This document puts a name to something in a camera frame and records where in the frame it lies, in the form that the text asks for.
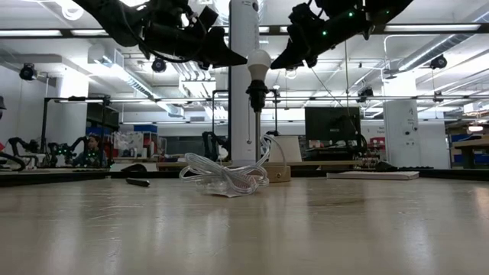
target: white pillar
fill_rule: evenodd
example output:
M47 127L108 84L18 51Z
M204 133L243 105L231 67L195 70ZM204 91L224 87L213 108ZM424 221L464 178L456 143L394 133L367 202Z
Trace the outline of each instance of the white pillar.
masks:
M85 96L89 94L88 78L81 73L65 73L57 79L54 97L68 98L70 96ZM71 145L86 132L87 104L54 103L50 102L47 110L46 137L47 142L68 143ZM83 145L76 148L81 152Z
M259 47L259 23L257 0L230 1L230 46L231 49L247 57ZM231 146L233 163L246 165L255 162L254 113L250 107L246 89L251 83L246 65L233 66L229 101L231 111Z
M400 74L384 83L385 95L415 95L416 79ZM421 143L416 100L384 103L387 161L395 167L420 167Z

